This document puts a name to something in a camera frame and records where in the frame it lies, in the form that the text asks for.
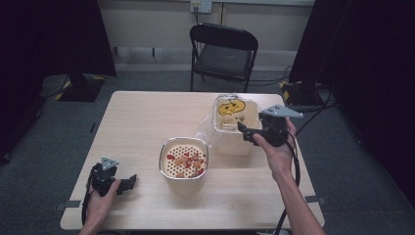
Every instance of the black folding chair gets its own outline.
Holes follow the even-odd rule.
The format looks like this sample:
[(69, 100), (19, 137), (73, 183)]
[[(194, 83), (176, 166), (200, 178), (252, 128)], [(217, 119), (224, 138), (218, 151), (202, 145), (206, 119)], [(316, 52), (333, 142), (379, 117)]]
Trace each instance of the black folding chair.
[(256, 38), (249, 32), (212, 23), (200, 23), (190, 30), (192, 69), (190, 91), (195, 73), (225, 80), (245, 82), (248, 90), (258, 48)]

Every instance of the rectangular plastic container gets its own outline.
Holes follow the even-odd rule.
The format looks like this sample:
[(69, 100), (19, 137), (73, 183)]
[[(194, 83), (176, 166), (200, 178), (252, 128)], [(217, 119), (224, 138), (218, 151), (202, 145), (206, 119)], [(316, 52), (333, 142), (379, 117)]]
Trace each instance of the rectangular plastic container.
[(261, 129), (259, 112), (259, 105), (252, 100), (218, 97), (213, 108), (212, 149), (221, 155), (249, 155), (254, 145), (244, 141), (242, 133), (238, 130), (238, 121), (249, 128)]

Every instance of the chair backrest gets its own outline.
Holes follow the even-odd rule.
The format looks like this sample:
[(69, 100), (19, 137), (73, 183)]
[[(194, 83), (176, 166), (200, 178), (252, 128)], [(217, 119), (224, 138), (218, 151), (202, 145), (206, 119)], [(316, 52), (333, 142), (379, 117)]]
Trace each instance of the chair backrest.
[(258, 48), (258, 41), (248, 31), (229, 26), (212, 23), (200, 23), (190, 29), (190, 38), (193, 46), (195, 41), (235, 48), (246, 51), (255, 51)]

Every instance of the handheld controller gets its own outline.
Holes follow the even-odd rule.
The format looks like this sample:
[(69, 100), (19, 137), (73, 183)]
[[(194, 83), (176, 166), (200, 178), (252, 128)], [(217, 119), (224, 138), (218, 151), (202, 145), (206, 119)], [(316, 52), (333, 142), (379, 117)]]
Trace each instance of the handheld controller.
[[(95, 166), (92, 167), (91, 185), (101, 197), (104, 197), (108, 193), (111, 185), (115, 181), (116, 165), (118, 165), (117, 161), (102, 158), (100, 164), (95, 164)], [(124, 191), (133, 189), (136, 180), (137, 174), (134, 174), (129, 179), (121, 179), (116, 194), (121, 195)]]
[(288, 127), (285, 118), (302, 118), (301, 113), (297, 113), (284, 106), (271, 106), (259, 114), (259, 120), (262, 129), (248, 128), (246, 125), (238, 121), (238, 130), (242, 132), (244, 140), (258, 145), (254, 140), (254, 134), (258, 133), (274, 147), (280, 147), (288, 139)]

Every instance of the chair seat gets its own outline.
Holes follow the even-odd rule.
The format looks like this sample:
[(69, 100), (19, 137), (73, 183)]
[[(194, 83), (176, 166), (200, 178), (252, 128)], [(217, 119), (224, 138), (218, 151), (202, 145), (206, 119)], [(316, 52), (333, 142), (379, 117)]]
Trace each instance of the chair seat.
[(196, 72), (208, 71), (243, 80), (249, 75), (251, 56), (250, 51), (205, 45), (199, 60), (195, 63), (195, 69)]

